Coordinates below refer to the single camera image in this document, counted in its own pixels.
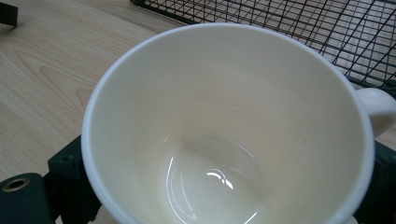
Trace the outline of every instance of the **mug handle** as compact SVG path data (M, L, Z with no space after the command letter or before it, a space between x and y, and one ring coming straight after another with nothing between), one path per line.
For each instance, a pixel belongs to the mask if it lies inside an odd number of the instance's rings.
M373 126L374 137L389 129L396 121L396 100L376 88L357 90Z

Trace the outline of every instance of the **mug rim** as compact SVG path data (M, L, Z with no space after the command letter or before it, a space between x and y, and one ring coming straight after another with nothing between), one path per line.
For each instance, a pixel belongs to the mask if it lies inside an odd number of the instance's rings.
M257 32L261 32L267 35L272 35L277 38L282 39L283 41L287 41L293 45L296 45L301 50L307 51L307 53L315 56L315 58L321 61L324 65L331 69L332 73L338 77L341 81L343 87L347 90L349 95L352 97L354 106L359 111L359 117L361 121L361 126L364 130L363 133L363 145L365 148L362 150L363 160L360 167L359 176L356 178L356 182L354 186L352 186L352 191L345 199L344 204L339 206L333 216L330 216L329 219L325 220L323 224L334 224L334 223L343 223L346 222L347 219L358 209L365 192L369 187L369 183L371 180L371 175L374 169L374 135L371 127L371 123L367 112L365 112L365 108L352 87L349 83L347 78L341 74L341 72L335 68L328 60L324 57L319 55L313 49L309 48L308 46L289 38L285 35L276 33L274 31L255 27L251 25L245 24L237 24L237 23L224 23L224 22L215 22L215 23L201 23L201 24L194 24L194 25L187 25L178 27L176 29L172 29L161 34L152 36L145 41L141 42L140 44L136 45L135 47L129 49L125 52L120 58L118 58L105 72L105 74L100 78L99 82L97 83L96 87L94 88L90 100L87 104L86 111L84 113L83 124L82 124L82 131L81 131L81 150L82 150L82 158L84 161L84 167L87 173L87 177L92 185L92 189L95 192L96 196L106 208L106 210L113 216L119 223L139 223L136 219L134 219L128 212L120 206L118 202L111 196L108 189L105 187L105 184L100 177L99 172L96 169L95 161L93 160L93 151L91 146L91 125L92 125L92 113L95 108L95 104L98 101L99 95L103 87L106 85L107 81L110 77L114 74L117 68L124 63L129 57L131 57L134 53L141 50L146 45L149 45L151 42L154 42L158 39L161 39L168 35L174 35L179 32L183 32L190 29L200 29L206 27L234 27L234 28L243 28L247 30L253 30Z

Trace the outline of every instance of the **table surface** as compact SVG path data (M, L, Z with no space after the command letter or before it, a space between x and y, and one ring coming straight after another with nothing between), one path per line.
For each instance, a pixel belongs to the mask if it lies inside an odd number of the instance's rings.
M143 40L182 26L128 0L2 0L19 8L0 24L0 181L48 171L81 133L100 77ZM396 126L377 140L396 149ZM94 223L114 223L101 209Z

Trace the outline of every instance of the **white mug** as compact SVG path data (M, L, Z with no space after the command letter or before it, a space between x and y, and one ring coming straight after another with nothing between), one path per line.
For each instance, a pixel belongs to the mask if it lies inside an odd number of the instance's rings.
M83 121L84 165L119 223L342 224L371 179L370 119L380 134L396 118L389 95L358 92L272 31L178 28L102 77Z

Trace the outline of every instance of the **wire rack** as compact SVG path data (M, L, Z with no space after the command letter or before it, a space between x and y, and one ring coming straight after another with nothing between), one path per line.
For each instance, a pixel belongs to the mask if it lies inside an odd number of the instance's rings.
M187 24L236 22L268 28L316 50L361 87L396 98L396 1L134 0Z

